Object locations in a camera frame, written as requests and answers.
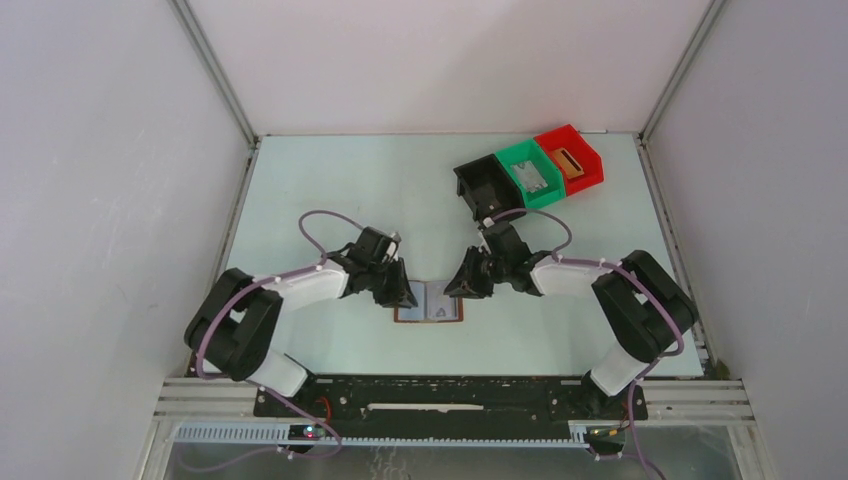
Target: white wall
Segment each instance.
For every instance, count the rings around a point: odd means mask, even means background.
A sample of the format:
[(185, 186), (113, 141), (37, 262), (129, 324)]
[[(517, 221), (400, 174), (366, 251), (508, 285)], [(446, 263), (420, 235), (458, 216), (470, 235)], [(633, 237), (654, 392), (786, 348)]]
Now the white wall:
[(709, 0), (191, 2), (260, 133), (637, 131)]
[(130, 478), (246, 145), (164, 0), (0, 24), (0, 477)]
[(651, 152), (786, 479), (844, 478), (848, 3), (731, 2)]

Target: white table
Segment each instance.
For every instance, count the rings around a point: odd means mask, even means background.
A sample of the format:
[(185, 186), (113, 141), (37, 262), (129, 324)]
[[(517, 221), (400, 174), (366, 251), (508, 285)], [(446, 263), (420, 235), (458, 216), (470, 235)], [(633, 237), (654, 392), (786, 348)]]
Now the white table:
[[(551, 205), (574, 231), (569, 257), (619, 260), (650, 252), (671, 271), (666, 245), (633, 138), (589, 134), (603, 158), (604, 183)], [(376, 135), (266, 137), (262, 141), (228, 260), (250, 274), (270, 274), (317, 260), (297, 219), (306, 210), (345, 213), (363, 225), (403, 237), (410, 278), (453, 277), (465, 249), (479, 244), (453, 167), (525, 140), (528, 135)], [(549, 219), (514, 222), (531, 250), (564, 239)], [(328, 250), (358, 232), (329, 217), (307, 220)], [(328, 301), (281, 318), (272, 347), (316, 373), (442, 375), (582, 375), (615, 341), (594, 298), (519, 294), (495, 287), (464, 302), (460, 323), (406, 325), (370, 293)], [(654, 375), (701, 375), (691, 334), (683, 355)]]

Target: wall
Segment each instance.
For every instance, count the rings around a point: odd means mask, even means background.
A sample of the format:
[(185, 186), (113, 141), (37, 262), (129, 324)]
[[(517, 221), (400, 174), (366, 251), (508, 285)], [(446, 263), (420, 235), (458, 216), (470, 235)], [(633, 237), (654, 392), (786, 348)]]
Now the wall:
[(782, 478), (843, 478), (848, 3), (731, 2), (651, 153)]
[(191, 2), (260, 133), (642, 128), (709, 0)]
[(0, 24), (0, 477), (130, 478), (246, 144), (164, 0)]

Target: orange object in red bin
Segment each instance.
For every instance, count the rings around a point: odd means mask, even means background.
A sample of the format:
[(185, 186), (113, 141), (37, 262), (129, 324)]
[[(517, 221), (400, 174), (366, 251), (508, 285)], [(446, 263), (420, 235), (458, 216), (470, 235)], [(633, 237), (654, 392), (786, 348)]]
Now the orange object in red bin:
[(571, 125), (543, 133), (533, 140), (562, 172), (566, 196), (604, 181), (601, 156)]

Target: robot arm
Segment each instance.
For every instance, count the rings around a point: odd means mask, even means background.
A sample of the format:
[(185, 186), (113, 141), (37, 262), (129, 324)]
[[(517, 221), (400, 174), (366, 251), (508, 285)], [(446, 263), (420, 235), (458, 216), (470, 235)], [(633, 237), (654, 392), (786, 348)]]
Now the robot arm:
[[(418, 305), (409, 287), (403, 259), (397, 256), (400, 238), (374, 228), (362, 230), (356, 243), (330, 252), (323, 264), (286, 278), (268, 277), (261, 286), (239, 300), (210, 337), (205, 360), (235, 381), (266, 385), (292, 396), (311, 373), (291, 357), (270, 348), (280, 313), (291, 312), (322, 300), (343, 298), (368, 290), (374, 301), (387, 308)], [(212, 320), (236, 294), (256, 280), (239, 269), (230, 269), (212, 287), (186, 329), (185, 343), (197, 352)]]
[[(583, 378), (601, 404), (622, 390), (675, 342), (674, 332), (649, 301), (637, 297), (635, 286), (618, 269), (602, 262), (554, 260), (551, 252), (531, 253), (508, 222), (482, 231), (483, 247), (470, 247), (445, 294), (463, 298), (492, 295), (495, 283), (510, 283), (531, 295), (597, 297), (616, 340), (604, 359)], [(692, 301), (647, 252), (636, 250), (622, 259), (620, 269), (638, 280), (669, 313), (680, 332), (697, 321)]]

